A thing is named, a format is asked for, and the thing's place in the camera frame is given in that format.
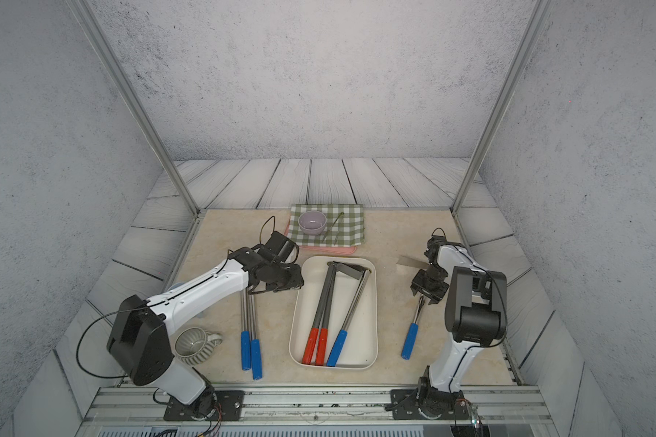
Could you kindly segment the grey hoe red handle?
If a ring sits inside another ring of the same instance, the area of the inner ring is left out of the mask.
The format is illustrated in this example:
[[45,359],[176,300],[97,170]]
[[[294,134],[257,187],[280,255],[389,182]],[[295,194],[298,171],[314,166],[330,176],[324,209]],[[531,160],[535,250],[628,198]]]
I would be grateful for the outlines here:
[[328,271],[324,281],[320,305],[323,312],[321,313],[321,320],[318,325],[317,349],[315,362],[313,363],[316,366],[324,366],[325,363],[328,326],[333,305],[333,291],[335,290],[335,278],[339,272],[344,273],[355,280],[361,280],[364,275],[364,268],[356,264],[346,264],[335,261],[328,263]]
[[317,308],[315,311],[315,317],[313,318],[312,327],[309,332],[307,342],[304,347],[304,355],[302,356],[302,364],[310,365],[315,362],[316,349],[317,349],[317,336],[318,336],[318,325],[321,320],[321,313],[323,312],[320,308],[322,298],[322,291],[319,296]]

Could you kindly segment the cream storage box tray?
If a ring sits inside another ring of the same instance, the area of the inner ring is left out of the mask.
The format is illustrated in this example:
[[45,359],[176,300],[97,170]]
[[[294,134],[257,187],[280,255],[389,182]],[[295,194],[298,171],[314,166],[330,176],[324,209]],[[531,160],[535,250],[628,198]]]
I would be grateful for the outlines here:
[[[308,342],[319,299],[324,287],[324,280],[329,269],[329,262],[362,266],[368,275],[363,293],[356,304],[351,322],[346,329],[344,347],[335,364],[335,369],[362,371],[371,367],[378,356],[377,327],[377,287],[376,267],[360,258],[313,256],[302,265],[304,287],[298,291],[294,308],[293,323],[289,337],[289,355],[292,360],[304,367],[302,363],[304,350]],[[333,344],[342,329],[344,319],[350,309],[358,286],[358,280],[336,273],[335,294],[328,323],[325,358],[328,359]]]

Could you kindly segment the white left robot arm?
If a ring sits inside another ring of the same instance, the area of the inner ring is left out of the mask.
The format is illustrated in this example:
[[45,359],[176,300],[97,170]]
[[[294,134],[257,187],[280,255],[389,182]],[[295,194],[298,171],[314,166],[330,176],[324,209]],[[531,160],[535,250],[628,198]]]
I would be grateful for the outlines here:
[[132,295],[120,304],[106,348],[136,386],[165,391],[196,420],[211,415],[215,392],[210,382],[176,357],[171,336],[199,313],[260,283],[266,291],[304,285],[297,263],[268,257],[259,246],[229,253],[221,264],[162,294],[142,300]]

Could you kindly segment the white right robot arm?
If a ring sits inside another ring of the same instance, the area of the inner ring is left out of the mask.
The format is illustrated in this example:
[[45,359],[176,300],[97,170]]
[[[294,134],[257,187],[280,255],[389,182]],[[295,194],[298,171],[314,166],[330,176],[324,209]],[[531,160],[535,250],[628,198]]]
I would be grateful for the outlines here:
[[424,255],[428,267],[411,281],[419,298],[416,326],[425,304],[444,302],[448,341],[436,361],[426,367],[415,389],[415,407],[430,420],[457,416],[465,403],[461,384],[477,355],[497,347],[508,328],[507,277],[476,262],[466,247],[445,236],[433,236]]

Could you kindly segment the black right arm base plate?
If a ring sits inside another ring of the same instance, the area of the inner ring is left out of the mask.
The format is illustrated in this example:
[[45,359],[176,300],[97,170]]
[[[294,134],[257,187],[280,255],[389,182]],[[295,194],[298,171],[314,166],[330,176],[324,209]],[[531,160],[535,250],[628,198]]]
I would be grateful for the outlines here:
[[454,393],[430,391],[418,394],[413,390],[390,391],[390,402],[384,410],[391,413],[394,420],[431,420],[464,422],[469,419],[468,408],[457,401]]

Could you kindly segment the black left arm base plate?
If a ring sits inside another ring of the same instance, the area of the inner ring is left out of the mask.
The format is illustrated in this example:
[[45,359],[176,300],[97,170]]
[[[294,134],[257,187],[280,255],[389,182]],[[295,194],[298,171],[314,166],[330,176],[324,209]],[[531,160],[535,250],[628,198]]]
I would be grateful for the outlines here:
[[206,390],[200,398],[185,405],[171,397],[163,415],[165,422],[239,422],[242,415],[244,391]]

